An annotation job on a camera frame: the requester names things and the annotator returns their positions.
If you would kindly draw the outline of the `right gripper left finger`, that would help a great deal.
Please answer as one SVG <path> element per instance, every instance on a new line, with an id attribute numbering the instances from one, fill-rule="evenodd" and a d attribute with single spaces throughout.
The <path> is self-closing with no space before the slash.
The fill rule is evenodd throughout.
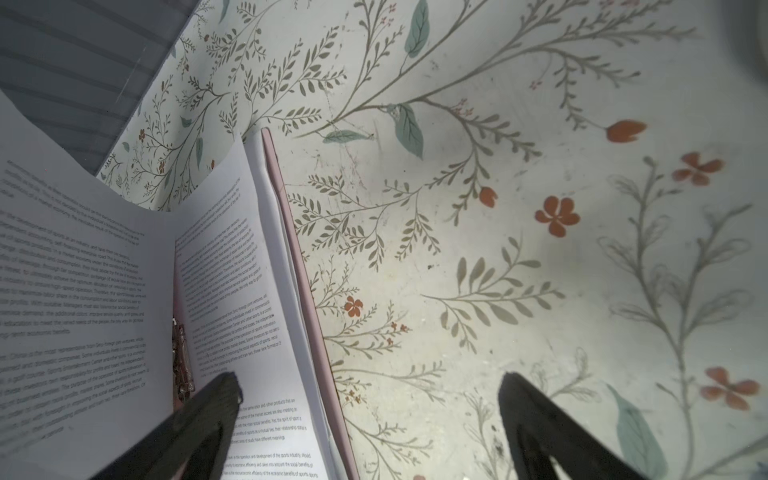
<path id="1" fill-rule="evenodd" d="M 233 372 L 211 380 L 96 479 L 219 479 L 242 403 Z"/>

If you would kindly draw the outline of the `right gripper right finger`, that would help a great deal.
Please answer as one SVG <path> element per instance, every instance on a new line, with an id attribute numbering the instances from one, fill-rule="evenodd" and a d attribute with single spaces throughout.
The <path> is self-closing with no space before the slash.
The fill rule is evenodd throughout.
<path id="1" fill-rule="evenodd" d="M 500 416 L 519 479 L 636 479 L 620 460 L 518 373 L 506 373 L 498 391 Z"/>

